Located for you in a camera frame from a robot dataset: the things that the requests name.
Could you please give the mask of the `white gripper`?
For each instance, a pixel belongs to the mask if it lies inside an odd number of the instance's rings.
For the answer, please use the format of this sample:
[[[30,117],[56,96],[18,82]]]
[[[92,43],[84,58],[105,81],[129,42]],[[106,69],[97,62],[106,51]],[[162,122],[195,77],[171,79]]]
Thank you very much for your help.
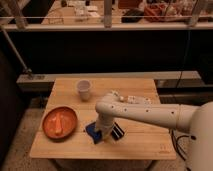
[[[95,131],[101,132],[102,139],[107,139],[114,127],[114,119],[98,118],[95,122]]]

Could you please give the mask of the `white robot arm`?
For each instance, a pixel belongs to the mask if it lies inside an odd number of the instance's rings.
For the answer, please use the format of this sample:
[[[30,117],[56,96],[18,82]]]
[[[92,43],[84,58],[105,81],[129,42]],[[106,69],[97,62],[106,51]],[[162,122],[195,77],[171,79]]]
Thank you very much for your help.
[[[110,92],[96,102],[96,129],[107,134],[115,118],[125,118],[189,135],[186,171],[213,171],[213,102],[184,104],[137,104],[122,102]]]

